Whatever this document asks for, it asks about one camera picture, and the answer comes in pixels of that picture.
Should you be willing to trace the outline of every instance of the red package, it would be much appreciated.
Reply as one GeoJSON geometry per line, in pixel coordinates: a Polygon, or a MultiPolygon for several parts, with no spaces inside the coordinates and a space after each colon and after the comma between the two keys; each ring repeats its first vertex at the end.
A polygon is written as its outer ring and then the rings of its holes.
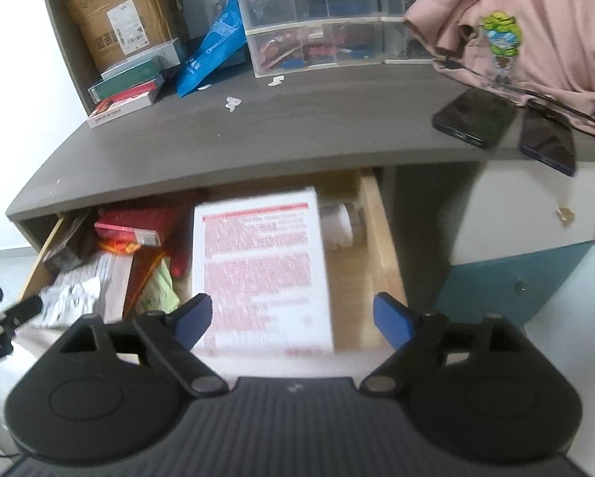
{"type": "Polygon", "coordinates": [[[95,223],[102,239],[162,246],[184,214],[180,207],[110,209],[95,223]]]}

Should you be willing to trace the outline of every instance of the cardboard box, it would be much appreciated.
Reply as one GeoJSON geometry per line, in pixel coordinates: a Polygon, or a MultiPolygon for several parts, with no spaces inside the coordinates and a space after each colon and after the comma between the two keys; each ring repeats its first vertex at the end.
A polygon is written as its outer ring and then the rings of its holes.
{"type": "Polygon", "coordinates": [[[176,0],[69,0],[96,68],[102,72],[141,50],[186,37],[176,0]]]}

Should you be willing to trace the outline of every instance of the black smartphone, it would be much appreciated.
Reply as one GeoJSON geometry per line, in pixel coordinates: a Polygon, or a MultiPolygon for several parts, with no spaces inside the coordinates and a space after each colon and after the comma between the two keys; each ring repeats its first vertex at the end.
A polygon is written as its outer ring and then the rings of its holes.
{"type": "Polygon", "coordinates": [[[567,119],[547,108],[528,106],[522,124],[521,152],[572,177],[576,171],[573,133],[567,119]]]}
{"type": "Polygon", "coordinates": [[[493,149],[516,118],[516,105],[471,88],[432,117],[432,126],[481,149],[493,149]]]}

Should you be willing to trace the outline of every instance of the pink cloth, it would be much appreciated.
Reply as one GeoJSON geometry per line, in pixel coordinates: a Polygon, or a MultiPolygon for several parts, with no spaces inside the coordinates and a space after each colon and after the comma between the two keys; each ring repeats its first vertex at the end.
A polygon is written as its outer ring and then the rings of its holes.
{"type": "MultiPolygon", "coordinates": [[[[555,97],[595,118],[595,0],[417,0],[406,13],[430,53],[459,60],[479,74],[493,71],[480,19],[502,10],[515,16],[522,44],[512,85],[555,97]]],[[[465,84],[486,79],[466,69],[435,68],[465,84]]],[[[526,98],[518,100],[524,103],[526,98]]],[[[595,124],[573,114],[572,125],[595,135],[595,124]]]]}

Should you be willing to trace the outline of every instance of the cartoon print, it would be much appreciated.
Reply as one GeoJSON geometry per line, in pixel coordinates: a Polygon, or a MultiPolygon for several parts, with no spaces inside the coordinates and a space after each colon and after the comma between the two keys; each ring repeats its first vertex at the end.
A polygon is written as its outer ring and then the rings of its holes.
{"type": "Polygon", "coordinates": [[[492,12],[489,16],[481,18],[481,27],[489,41],[496,68],[511,69],[522,44],[522,30],[516,23],[516,18],[506,12],[492,12]]]}

